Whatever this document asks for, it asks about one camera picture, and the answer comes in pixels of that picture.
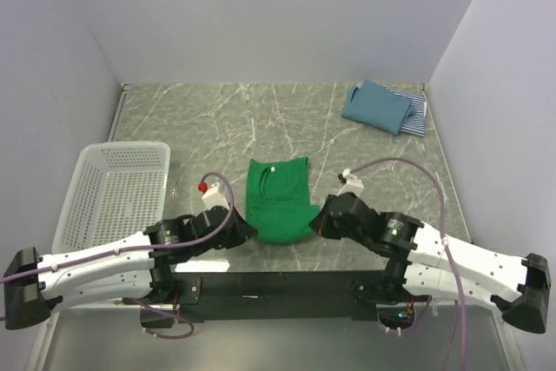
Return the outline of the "blue white striped tank top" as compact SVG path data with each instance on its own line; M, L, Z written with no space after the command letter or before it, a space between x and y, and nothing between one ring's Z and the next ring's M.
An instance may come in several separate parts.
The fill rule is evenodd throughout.
M423 95L409 93L401 90L392 89L397 96L403 96L410 100L414 108L413 113L407 116L400 126L400 133L424 137L426 134L426 113L427 102Z

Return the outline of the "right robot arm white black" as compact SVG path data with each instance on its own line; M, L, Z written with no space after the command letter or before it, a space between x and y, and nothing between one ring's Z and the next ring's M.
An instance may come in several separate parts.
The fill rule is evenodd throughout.
M522 331L546 332L551 278L541 255L503 255L442 236L412 216L371 209L352 193L329 195L309 227L322 238L347 238L387 259L378 279L353 284L362 301L454 300L497 311Z

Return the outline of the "green tank top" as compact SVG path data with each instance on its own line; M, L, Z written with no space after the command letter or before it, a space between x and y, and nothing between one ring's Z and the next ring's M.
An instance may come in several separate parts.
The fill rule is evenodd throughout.
M280 162L249 162L246 220L257 230L259 242L288 245L312 234L309 223L319 213L319 207L310 201L308 165L306 156Z

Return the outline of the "teal blue tank top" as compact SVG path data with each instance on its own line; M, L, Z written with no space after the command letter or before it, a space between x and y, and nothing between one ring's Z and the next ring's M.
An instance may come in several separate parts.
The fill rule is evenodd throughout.
M341 116L398 135L401 125L415 111L409 98L396 95L378 83L365 81L347 93Z

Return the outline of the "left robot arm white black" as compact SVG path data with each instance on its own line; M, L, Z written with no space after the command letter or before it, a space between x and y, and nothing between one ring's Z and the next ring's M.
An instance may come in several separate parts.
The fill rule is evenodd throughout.
M66 308L109 299L160 304L173 297L176 264L211 249L235 248L257 236L236 209L214 207L198 215L161 220L120 241L66 254L17 252L1 283L2 322L30 328Z

